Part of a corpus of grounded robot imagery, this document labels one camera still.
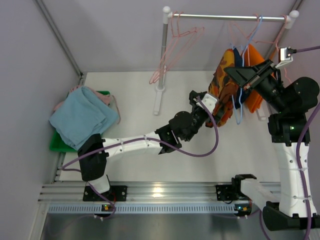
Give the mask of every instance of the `black mount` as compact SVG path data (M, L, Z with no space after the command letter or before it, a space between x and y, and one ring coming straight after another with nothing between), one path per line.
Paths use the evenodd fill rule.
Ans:
M177 149L180 149L182 147L182 144L180 143L179 139L174 135L169 125L165 125L155 131L155 134L158 134L160 139L168 144L171 144L172 146L176 147ZM162 147L159 154L168 154L172 153L174 151L173 148L160 143L160 146Z
M101 195L112 202L125 202L127 200L127 189L128 187L125 185L113 185L110 186L109 191L101 193ZM90 186L84 188L82 200L84 202L105 202Z
M272 114L269 117L268 129L271 134L273 143L285 143L287 147L291 143L296 143L300 133L307 123L306 115L289 113L282 115L281 113ZM306 131L303 140L304 144L310 142L309 129Z
M294 230L294 229L306 229L307 221L306 217L299 217L298 214L294 214L293 217L289 217L279 211L279 203L266 202L266 206L262 211L263 221L265 226L270 231L279 230ZM311 228L320 228L320 216L314 214L311 219Z
M275 70L275 64L269 59L254 66L226 67L224 69L226 74L244 90L254 89L262 81L268 79Z
M216 199L225 203L243 200L249 201L250 198L241 192L241 181L244 179L257 179L252 174L239 174L231 179L231 184L219 184L215 186ZM250 215L252 207L249 204L236 204L235 210L238 211L236 216L243 217Z

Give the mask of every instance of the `folded towel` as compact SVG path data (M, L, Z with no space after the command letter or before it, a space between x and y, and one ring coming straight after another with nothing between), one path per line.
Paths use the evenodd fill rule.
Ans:
M65 144L78 150L93 134L102 134L118 119L88 87L71 92L49 121Z
M69 94L72 93L73 91L77 90L78 88L81 88L81 87L82 87L81 85L78 85L78 86L75 86L75 87L71 88L70 91L69 91ZM109 104L110 104L110 102L111 102L110 95L103 95L103 94L101 94L101 93L93 90L93 89L90 88L90 87L87 87L87 88L89 88L95 95L97 95L97 97L98 97L102 102L104 102L104 104L106 104L106 105L109 105ZM57 111L57 109L60 108L61 105L64 104L64 102L65 102L65 101L62 101L62 102L58 103L58 104L54 107L53 111L54 111L54 112Z

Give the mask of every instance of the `gray wall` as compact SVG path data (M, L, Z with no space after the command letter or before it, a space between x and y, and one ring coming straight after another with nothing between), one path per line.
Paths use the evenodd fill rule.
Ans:
M320 16L318 10L320 1L308 0L302 5L300 17L296 20L292 30L288 33L283 46L291 46L295 49L302 49L320 45ZM294 61L287 68L288 76L292 81L299 77L307 76L316 80L320 85L319 60L320 50L295 54ZM318 213L320 212L320 113L315 117L310 126L311 143L309 149L309 178L311 193Z
M32 0L2 0L0 29L0 239L24 240L57 157L48 118L78 80Z
M294 0L45 0L83 71L154 70L160 61L162 8L192 14L265 16L287 14ZM250 33L255 22L239 23ZM182 19L181 30L204 26L205 32L175 66L213 70L229 46L227 23ZM263 23L256 39L272 41L281 23ZM235 31L238 44L247 41ZM260 44L264 53L269 47Z

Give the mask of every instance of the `green tray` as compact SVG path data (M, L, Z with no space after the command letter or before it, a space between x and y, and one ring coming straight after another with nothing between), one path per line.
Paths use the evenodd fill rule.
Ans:
M98 93L101 93L103 95L109 95L109 91L97 91ZM64 143L64 141L61 139L61 136L59 133L57 133L57 130L54 130L53 137L51 139L50 143L50 150L54 152L62 152L62 153L76 153L77 150L73 149L72 147L68 146Z

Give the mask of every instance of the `pink cloth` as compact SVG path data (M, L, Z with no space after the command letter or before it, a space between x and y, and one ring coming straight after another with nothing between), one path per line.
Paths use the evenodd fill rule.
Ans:
M77 89L80 88L80 87L81 87L81 86L78 85L78 86L75 86L75 87L71 88L70 91L69 91L69 93L72 93L73 91L77 90ZM111 102L111 96L110 96L110 95L103 95L103 94L101 94L101 93L93 90L93 89L90 88L90 87L87 87L87 88L89 88L102 102L104 102L105 105L108 106L108 105L110 104L110 102ZM54 112L57 111L57 109L60 108L61 105L64 104L64 102L65 102L65 101L62 101L62 102L60 102L59 104L57 104L57 105L54 107L53 111L54 111Z

